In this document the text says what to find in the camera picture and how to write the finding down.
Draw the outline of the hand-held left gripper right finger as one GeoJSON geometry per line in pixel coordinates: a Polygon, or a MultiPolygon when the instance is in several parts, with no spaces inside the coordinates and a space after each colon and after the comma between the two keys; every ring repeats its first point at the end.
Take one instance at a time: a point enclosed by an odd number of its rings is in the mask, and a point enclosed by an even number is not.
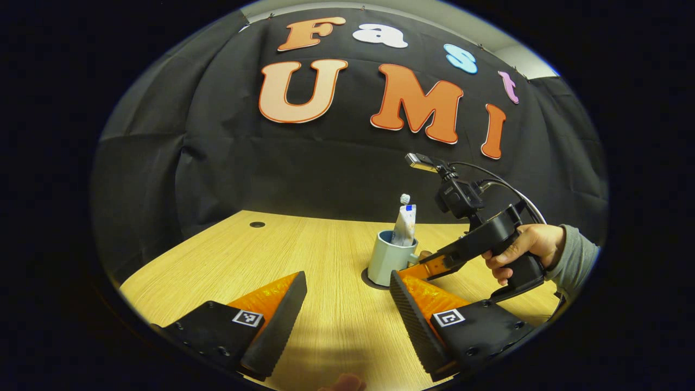
{"type": "Polygon", "coordinates": [[[488,366],[534,331],[491,300],[467,302],[396,270],[389,291],[415,354],[434,382],[488,366]]]}

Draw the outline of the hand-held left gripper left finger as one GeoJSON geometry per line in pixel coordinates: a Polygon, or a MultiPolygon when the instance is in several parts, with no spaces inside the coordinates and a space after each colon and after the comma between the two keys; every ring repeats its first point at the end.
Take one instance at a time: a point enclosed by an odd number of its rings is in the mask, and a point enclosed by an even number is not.
{"type": "Polygon", "coordinates": [[[219,369],[258,381],[273,374],[307,292],[300,270],[228,304],[207,300],[159,330],[219,369]]]}

